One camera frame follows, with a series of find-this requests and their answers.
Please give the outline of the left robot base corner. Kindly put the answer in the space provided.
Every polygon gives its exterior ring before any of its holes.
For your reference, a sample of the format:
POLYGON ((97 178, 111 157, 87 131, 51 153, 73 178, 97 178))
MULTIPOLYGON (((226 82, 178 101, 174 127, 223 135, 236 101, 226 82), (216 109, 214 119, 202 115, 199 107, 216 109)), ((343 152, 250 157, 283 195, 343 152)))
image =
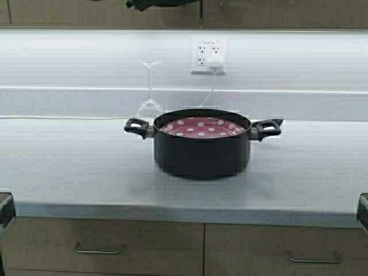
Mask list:
POLYGON ((16 209, 11 193, 1 193, 1 233, 16 219, 16 209))

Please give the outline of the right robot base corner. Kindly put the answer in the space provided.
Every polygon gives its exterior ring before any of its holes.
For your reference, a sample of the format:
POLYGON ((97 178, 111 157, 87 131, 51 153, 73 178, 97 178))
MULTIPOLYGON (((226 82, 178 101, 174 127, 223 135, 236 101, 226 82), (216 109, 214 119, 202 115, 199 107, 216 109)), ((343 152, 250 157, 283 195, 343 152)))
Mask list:
POLYGON ((359 225, 368 231, 368 194, 363 193, 359 197, 358 207, 356 211, 356 220, 359 225))

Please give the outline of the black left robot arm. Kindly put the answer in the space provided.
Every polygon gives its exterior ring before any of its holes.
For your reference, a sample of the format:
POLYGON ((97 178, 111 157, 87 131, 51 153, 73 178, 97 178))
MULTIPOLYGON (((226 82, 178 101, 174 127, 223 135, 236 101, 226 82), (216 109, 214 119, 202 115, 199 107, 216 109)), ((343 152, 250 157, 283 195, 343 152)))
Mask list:
POLYGON ((143 12, 151 7, 179 7, 188 5, 198 0, 129 0, 125 1, 127 8, 134 8, 140 12, 143 12))

